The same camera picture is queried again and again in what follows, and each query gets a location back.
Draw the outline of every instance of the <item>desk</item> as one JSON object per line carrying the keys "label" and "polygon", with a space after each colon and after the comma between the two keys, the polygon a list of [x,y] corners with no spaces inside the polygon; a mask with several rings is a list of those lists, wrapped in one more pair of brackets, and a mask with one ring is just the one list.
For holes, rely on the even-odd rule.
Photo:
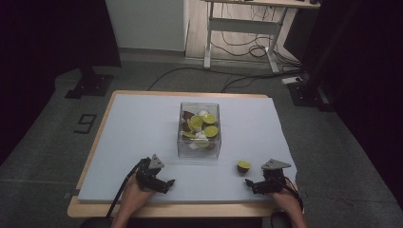
{"label": "desk", "polygon": [[[274,73],[279,73],[276,63],[276,56],[273,54],[281,27],[289,8],[296,9],[319,9],[320,4],[311,5],[309,0],[300,2],[297,0],[203,0],[210,3],[210,15],[208,20],[207,29],[207,43],[204,52],[204,68],[210,68],[211,60],[211,32],[217,31],[232,31],[243,33],[255,33],[255,34],[267,34],[274,35],[270,47],[266,48],[267,58]],[[239,20],[239,19],[227,19],[227,18],[215,18],[213,16],[214,4],[226,3],[226,4],[243,4],[243,5],[256,5],[266,7],[281,7],[283,8],[281,16],[277,22],[263,22],[263,21],[251,21],[251,20]]]}
{"label": "desk", "polygon": [[[88,159],[86,161],[86,166],[83,170],[82,176],[77,184],[77,189],[83,189],[84,188],[84,183],[85,183],[85,177],[91,172],[90,168],[94,167],[91,166],[91,162],[95,162],[95,167],[98,165],[98,162],[94,161],[95,158],[99,158],[99,154],[103,153],[102,151],[104,150],[103,148],[100,149],[98,148],[97,150],[97,146],[101,147],[102,144],[109,144],[108,142],[108,134],[103,135],[103,131],[104,130],[110,130],[110,126],[114,126],[115,123],[114,122],[108,122],[107,120],[114,120],[116,119],[116,116],[114,118],[111,118],[113,115],[115,115],[117,112],[117,110],[119,110],[119,105],[122,104],[122,101],[125,99],[130,99],[131,97],[135,97],[136,99],[141,99],[143,98],[150,98],[150,97],[159,97],[159,101],[161,99],[163,99],[164,101],[167,100],[167,103],[169,104],[169,100],[200,100],[200,99],[205,99],[205,100],[216,100],[218,101],[219,99],[221,100],[233,100],[231,101],[239,103],[240,100],[243,100],[244,102],[247,100],[247,102],[253,102],[255,101],[257,102],[264,102],[266,104],[271,104],[272,100],[268,99],[266,96],[264,95],[245,95],[245,94],[213,94],[213,93],[181,93],[181,92],[144,92],[144,91],[116,91],[114,92],[114,94],[112,95],[112,98],[109,102],[109,105],[106,109],[106,114],[104,115],[104,118],[101,122],[101,126],[98,130],[96,139],[94,141],[94,144],[91,148],[90,154],[88,156]],[[178,114],[178,117],[175,117],[175,120],[172,119],[172,123],[175,122],[177,123],[179,120],[179,106],[180,104],[169,104],[167,105],[165,108],[170,109],[173,108],[175,110],[175,116],[176,114]],[[265,110],[264,108],[258,108],[258,110],[253,110],[254,112],[256,111],[263,111]],[[272,136],[272,134],[279,136],[279,140],[276,140],[276,142],[274,142],[273,145],[278,149],[274,149],[273,151],[270,151],[266,148],[266,146],[264,146],[264,148],[261,148],[264,150],[264,153],[267,154],[268,158],[270,158],[271,155],[276,156],[276,154],[282,154],[283,156],[285,156],[285,158],[287,160],[283,160],[284,162],[289,162],[294,166],[294,162],[291,159],[291,155],[289,155],[289,150],[288,150],[288,146],[286,144],[285,139],[283,139],[283,135],[282,135],[282,131],[279,125],[279,121],[278,121],[278,116],[277,116],[277,112],[275,111],[274,107],[272,106],[272,111],[270,111],[271,113],[274,113],[274,116],[272,119],[272,121],[270,122],[271,125],[275,125],[273,132],[270,133],[268,132],[268,134],[266,135],[267,138],[270,138],[270,136]],[[222,129],[222,134],[225,134],[227,137],[232,133],[232,132],[224,132],[225,126],[223,124],[225,124],[222,120],[225,120],[224,116],[221,115],[221,129]],[[269,113],[263,113],[262,116],[266,116],[266,115],[270,115]],[[223,143],[227,142],[228,146],[228,141],[226,141],[224,138],[222,138]],[[168,144],[172,144],[171,142],[163,142],[164,145],[168,145]],[[223,156],[221,159],[224,160],[224,147],[225,145],[221,146],[221,156]],[[167,146],[166,150],[170,150],[172,146]],[[255,164],[256,167],[252,168],[250,173],[251,174],[257,174],[256,176],[254,176],[253,180],[257,181],[259,178],[261,178],[261,170],[260,170],[260,166],[267,161],[256,161]],[[113,166],[112,168],[115,169],[119,169],[117,167],[117,165]],[[295,179],[295,174],[296,174],[297,170],[294,166],[294,168],[287,168],[284,170],[284,173],[286,176],[288,176],[292,181]],[[166,178],[163,177],[164,175],[164,170],[159,174],[159,177],[162,180],[166,180]],[[243,182],[243,177],[240,177],[240,184],[242,184]],[[183,184],[183,181],[180,181],[179,179],[177,179],[177,181],[174,184],[174,187],[178,186],[177,189],[171,189],[170,192],[168,192],[167,195],[162,196],[164,198],[169,198],[169,197],[174,197],[175,193],[177,191],[180,190],[181,184]],[[250,189],[247,189],[247,191],[245,190],[245,192],[247,192],[248,196],[254,196],[252,194],[251,191],[249,191]],[[109,208],[109,203],[108,202],[100,202],[100,203],[95,203],[95,202],[85,202],[82,200],[78,200],[77,197],[73,197],[71,202],[70,202],[70,206],[68,207],[68,214],[71,217],[75,217],[75,218],[79,218],[79,217],[102,217],[106,214],[107,210]],[[145,217],[145,218],[169,218],[169,217],[191,217],[191,218],[197,218],[197,217],[210,217],[210,218],[216,218],[216,217],[269,217],[273,211],[275,210],[275,206],[273,205],[273,203],[271,201],[267,201],[267,200],[252,200],[252,201],[231,201],[231,200],[227,200],[225,202],[222,201],[209,201],[209,202],[205,202],[205,201],[198,201],[198,202],[158,202],[158,201],[154,201],[154,202],[150,202],[148,203],[141,211],[139,211],[138,214],[136,214],[137,217]]]}

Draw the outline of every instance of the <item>wall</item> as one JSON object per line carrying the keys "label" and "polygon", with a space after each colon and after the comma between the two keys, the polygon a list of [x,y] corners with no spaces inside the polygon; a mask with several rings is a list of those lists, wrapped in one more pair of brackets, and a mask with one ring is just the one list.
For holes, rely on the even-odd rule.
{"label": "wall", "polygon": [[184,51],[188,0],[106,0],[119,48]]}

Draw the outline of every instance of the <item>table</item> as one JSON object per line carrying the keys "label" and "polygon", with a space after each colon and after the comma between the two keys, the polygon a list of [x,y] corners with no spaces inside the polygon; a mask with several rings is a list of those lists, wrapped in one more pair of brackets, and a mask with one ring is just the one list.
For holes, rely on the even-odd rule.
{"label": "table", "polygon": [[[85,177],[88,174],[88,169],[90,168],[91,162],[94,159],[94,154],[97,149],[97,146],[102,144],[102,135],[104,129],[107,128],[107,120],[110,113],[113,113],[116,110],[112,110],[114,102],[116,102],[117,97],[122,97],[122,95],[133,95],[133,96],[165,96],[166,98],[170,96],[177,96],[181,98],[189,98],[197,99],[197,98],[211,98],[211,99],[219,99],[219,98],[230,98],[230,99],[262,99],[267,101],[268,98],[265,95],[246,95],[246,94],[215,94],[215,93],[182,93],[182,92],[145,92],[145,91],[115,91],[112,95],[112,98],[109,102],[109,105],[106,109],[106,114],[101,122],[100,128],[98,130],[97,136],[95,138],[94,144],[91,148],[91,151],[88,155],[88,159],[86,161],[85,168],[83,170],[82,176],[79,179],[77,184],[77,189],[83,188],[83,183],[85,181]],[[292,171],[290,174],[291,180],[295,179],[295,172]],[[70,202],[70,206],[68,207],[67,213],[74,218],[87,218],[87,217],[103,217],[106,215],[107,210],[109,209],[109,202],[86,202],[78,200],[77,196],[74,196]],[[151,202],[148,203],[138,214],[136,217],[142,218],[170,218],[170,217],[191,217],[191,218],[200,218],[200,217],[270,217],[270,215],[274,212],[276,206],[271,201],[231,201],[231,202],[222,202],[222,201],[213,201],[213,202],[195,202],[195,203],[186,203],[186,202]]]}
{"label": "table", "polygon": [[[210,15],[208,20],[207,29],[207,43],[204,52],[204,68],[210,68],[211,60],[211,32],[213,30],[218,31],[232,31],[232,32],[243,32],[243,33],[255,33],[255,34],[267,34],[274,35],[270,47],[266,48],[267,58],[270,63],[274,73],[279,73],[278,66],[276,63],[276,58],[274,53],[275,46],[278,41],[278,36],[281,31],[281,27],[289,8],[296,9],[319,9],[320,4],[317,3],[312,5],[309,0],[298,1],[298,0],[203,0],[210,3]],[[240,20],[240,19],[228,19],[228,18],[215,18],[213,16],[214,4],[215,3],[226,3],[226,4],[243,4],[243,5],[257,5],[266,7],[281,7],[283,8],[281,16],[277,22],[263,22],[263,21],[251,21],[251,20]]]}

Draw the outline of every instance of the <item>gray floor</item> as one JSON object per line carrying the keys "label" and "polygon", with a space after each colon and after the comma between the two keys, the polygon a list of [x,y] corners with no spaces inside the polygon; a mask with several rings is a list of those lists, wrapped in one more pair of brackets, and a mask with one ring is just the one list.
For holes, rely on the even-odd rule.
{"label": "gray floor", "polygon": [[[0,167],[0,227],[78,227],[83,220],[68,217],[67,193],[80,177],[111,93],[117,89],[147,90],[170,69],[201,65],[199,60],[183,57],[126,54],[123,68],[97,68],[115,75],[106,96],[81,100],[64,99],[79,80],[79,72],[59,76],[48,105]],[[212,70],[237,73],[270,71],[267,65],[251,63],[215,61],[212,66]],[[165,76],[152,90],[220,92],[228,77],[179,70]],[[403,227],[402,210],[335,113],[294,106],[281,77],[227,92],[266,94],[274,99],[297,166],[297,184],[310,227]],[[74,133],[80,129],[77,122],[82,114],[97,115],[89,134]]]}

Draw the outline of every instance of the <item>table leg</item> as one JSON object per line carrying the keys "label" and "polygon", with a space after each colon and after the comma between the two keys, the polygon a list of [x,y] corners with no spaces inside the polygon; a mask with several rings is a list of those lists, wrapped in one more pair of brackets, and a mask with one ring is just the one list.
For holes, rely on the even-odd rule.
{"label": "table leg", "polygon": [[284,18],[285,18],[285,15],[287,14],[287,10],[288,10],[288,8],[284,8],[282,10],[281,17],[279,18],[277,26],[276,26],[275,36],[273,37],[270,47],[266,48],[267,58],[269,59],[270,67],[272,68],[273,73],[279,73],[277,62],[276,62],[276,56],[274,55],[273,52],[275,50],[275,47],[276,47],[276,44],[278,41],[278,36],[279,36],[279,33],[281,32],[281,28],[284,23]]}
{"label": "table leg", "polygon": [[211,28],[210,21],[213,20],[213,11],[214,11],[214,3],[210,3],[210,16],[208,18],[207,25],[207,44],[205,45],[204,51],[204,68],[210,68],[210,60],[211,60]]}

